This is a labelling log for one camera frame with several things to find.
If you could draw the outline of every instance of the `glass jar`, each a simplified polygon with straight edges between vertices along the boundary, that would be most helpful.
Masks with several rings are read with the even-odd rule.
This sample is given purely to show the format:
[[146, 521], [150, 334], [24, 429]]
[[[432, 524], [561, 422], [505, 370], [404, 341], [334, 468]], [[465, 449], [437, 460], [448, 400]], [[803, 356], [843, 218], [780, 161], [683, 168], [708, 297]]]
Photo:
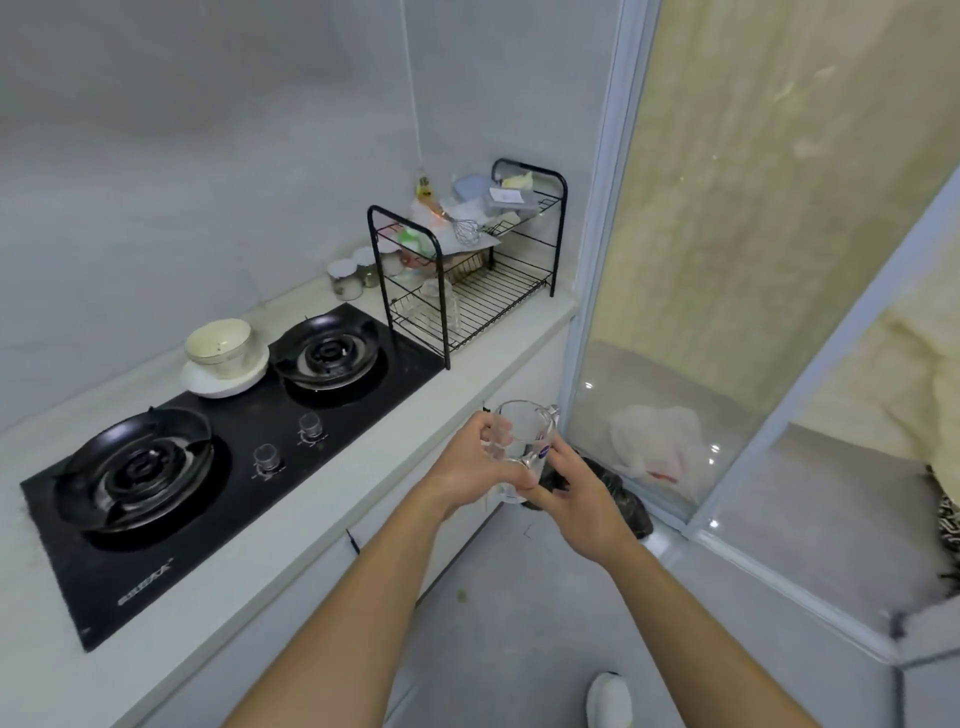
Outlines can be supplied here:
[[339, 301], [353, 301], [363, 295], [363, 283], [357, 275], [357, 264], [349, 258], [334, 260], [326, 266], [333, 294]]
[[368, 288], [375, 288], [380, 278], [376, 274], [376, 258], [373, 257], [373, 248], [364, 246], [353, 251], [353, 262], [357, 265], [357, 276]]
[[400, 246], [393, 240], [384, 240], [380, 238], [376, 243], [376, 248], [380, 252], [380, 263], [383, 265], [383, 275], [387, 278], [399, 276], [406, 270], [403, 260], [400, 258]]

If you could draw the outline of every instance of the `plastic bag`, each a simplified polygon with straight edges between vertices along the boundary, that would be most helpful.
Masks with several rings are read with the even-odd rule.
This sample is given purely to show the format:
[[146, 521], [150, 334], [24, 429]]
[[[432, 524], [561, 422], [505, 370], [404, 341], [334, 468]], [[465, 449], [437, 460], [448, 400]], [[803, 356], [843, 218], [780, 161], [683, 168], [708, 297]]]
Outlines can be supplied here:
[[634, 404], [610, 416], [613, 449], [634, 480], [656, 481], [701, 502], [713, 485], [709, 451], [692, 409]]

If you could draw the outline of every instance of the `cabinet door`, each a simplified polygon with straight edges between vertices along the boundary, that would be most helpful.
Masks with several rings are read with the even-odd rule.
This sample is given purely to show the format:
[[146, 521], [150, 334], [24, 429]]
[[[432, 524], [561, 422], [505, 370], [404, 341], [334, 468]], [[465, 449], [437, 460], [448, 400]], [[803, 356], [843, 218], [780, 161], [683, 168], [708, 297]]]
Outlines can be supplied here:
[[508, 400], [530, 400], [544, 406], [556, 404], [564, 376], [568, 332], [569, 327], [564, 327], [554, 334], [526, 364], [486, 398], [485, 406], [496, 409]]
[[[373, 508], [364, 514], [363, 518], [349, 529], [357, 544], [363, 548], [383, 526], [390, 514], [400, 504], [404, 496], [426, 475], [430, 466], [434, 464], [440, 453], [444, 451], [450, 437], [434, 448], [413, 470], [406, 474], [390, 493], [384, 496]], [[434, 580], [446, 569], [446, 566], [460, 552], [470, 537], [483, 525], [487, 519], [487, 501], [481, 498], [476, 503], [464, 506], [457, 510], [450, 518], [443, 522], [437, 532], [437, 540], [430, 554], [430, 563], [427, 566], [420, 593], [423, 594]]]
[[223, 723], [320, 606], [353, 558], [353, 548], [344, 536], [147, 716], [140, 728], [210, 728]]
[[357, 523], [349, 528], [349, 532], [361, 548], [370, 542], [370, 539], [373, 538], [381, 526], [390, 518], [390, 514], [394, 512], [394, 509], [400, 505], [403, 497], [410, 493], [411, 489], [426, 475], [426, 472], [430, 470], [430, 466], [437, 461], [440, 453], [444, 451], [446, 444], [450, 441], [450, 437], [453, 437], [453, 433], [445, 437], [443, 442], [433, 448], [408, 474], [403, 476], [400, 482], [398, 482], [386, 496], [381, 498], [373, 508], [367, 511]]

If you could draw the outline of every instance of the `glass cup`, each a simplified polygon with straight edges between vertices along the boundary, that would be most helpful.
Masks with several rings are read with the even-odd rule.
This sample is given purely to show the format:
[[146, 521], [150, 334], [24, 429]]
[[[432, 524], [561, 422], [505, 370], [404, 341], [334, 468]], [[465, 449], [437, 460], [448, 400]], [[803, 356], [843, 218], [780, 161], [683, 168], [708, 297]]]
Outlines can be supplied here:
[[[540, 480], [546, 453], [557, 432], [559, 408], [544, 407], [528, 400], [505, 401], [493, 412], [487, 454], [496, 460], [513, 460], [533, 471]], [[516, 494], [510, 483], [493, 486], [505, 503], [522, 503], [525, 497]]]

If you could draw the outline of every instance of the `kitchen counter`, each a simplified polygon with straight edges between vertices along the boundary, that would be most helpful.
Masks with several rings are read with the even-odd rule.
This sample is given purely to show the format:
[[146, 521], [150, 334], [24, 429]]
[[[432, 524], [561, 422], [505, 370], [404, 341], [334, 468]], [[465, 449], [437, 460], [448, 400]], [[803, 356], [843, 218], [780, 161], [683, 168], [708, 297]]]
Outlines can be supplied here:
[[[337, 305], [326, 276], [251, 311], [268, 341]], [[385, 320], [379, 289], [353, 302]], [[134, 726], [279, 594], [572, 318], [540, 291], [93, 652], [84, 653], [19, 483], [182, 391], [180, 350], [0, 434], [0, 716], [11, 726]]]

